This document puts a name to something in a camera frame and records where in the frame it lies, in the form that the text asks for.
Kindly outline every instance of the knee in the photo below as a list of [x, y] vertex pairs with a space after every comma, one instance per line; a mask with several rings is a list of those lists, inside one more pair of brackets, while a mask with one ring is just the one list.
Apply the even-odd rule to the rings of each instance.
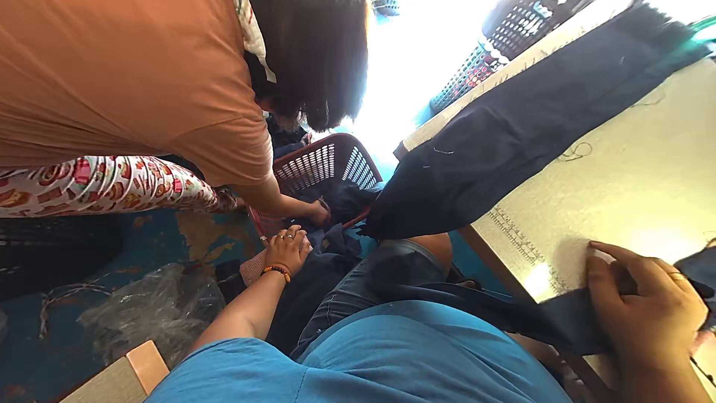
[[450, 269], [450, 264], [453, 262], [453, 244], [450, 243], [450, 236], [446, 232], [408, 238], [408, 240], [415, 242], [435, 255], [445, 272]]

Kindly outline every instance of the blue t-shirt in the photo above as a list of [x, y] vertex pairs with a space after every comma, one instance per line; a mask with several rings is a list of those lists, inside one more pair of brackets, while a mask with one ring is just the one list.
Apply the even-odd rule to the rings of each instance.
[[174, 368], [146, 402], [571, 403], [503, 332], [425, 301], [350, 316], [297, 361], [257, 338], [217, 341]]

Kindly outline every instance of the bracelet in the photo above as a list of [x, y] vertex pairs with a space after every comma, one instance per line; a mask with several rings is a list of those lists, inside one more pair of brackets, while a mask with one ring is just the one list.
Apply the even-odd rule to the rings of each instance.
[[261, 272], [261, 275], [264, 275], [264, 274], [266, 274], [266, 273], [268, 273], [268, 272], [279, 272], [279, 273], [281, 273], [282, 275], [284, 275], [284, 278], [286, 279], [286, 282], [287, 282], [287, 283], [290, 283], [290, 282], [291, 282], [291, 276], [290, 276], [290, 274], [289, 274], [289, 271], [286, 270], [286, 269], [284, 269], [283, 267], [279, 267], [279, 266], [268, 266], [268, 267], [266, 267], [265, 269], [263, 269], [263, 272]]

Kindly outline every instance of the finger ring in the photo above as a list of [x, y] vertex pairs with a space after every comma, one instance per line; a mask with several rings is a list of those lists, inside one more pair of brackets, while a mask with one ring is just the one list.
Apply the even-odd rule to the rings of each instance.
[[685, 275], [683, 275], [683, 274], [681, 274], [681, 273], [673, 272], [673, 273], [667, 273], [667, 274], [669, 275], [669, 277], [671, 277], [671, 279], [672, 279], [673, 281], [678, 281], [678, 280], [686, 280], [686, 281], [688, 281], [688, 280], [689, 280], [688, 277], [686, 277]]

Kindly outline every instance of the plastic bag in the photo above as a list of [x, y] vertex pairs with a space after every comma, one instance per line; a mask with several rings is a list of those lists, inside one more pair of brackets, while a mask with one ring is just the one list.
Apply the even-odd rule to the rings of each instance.
[[7, 336], [7, 315], [0, 309], [0, 344]]
[[184, 359], [225, 303], [214, 279], [183, 272], [181, 265], [162, 266], [79, 316], [105, 364], [147, 340], [154, 340], [170, 369]]

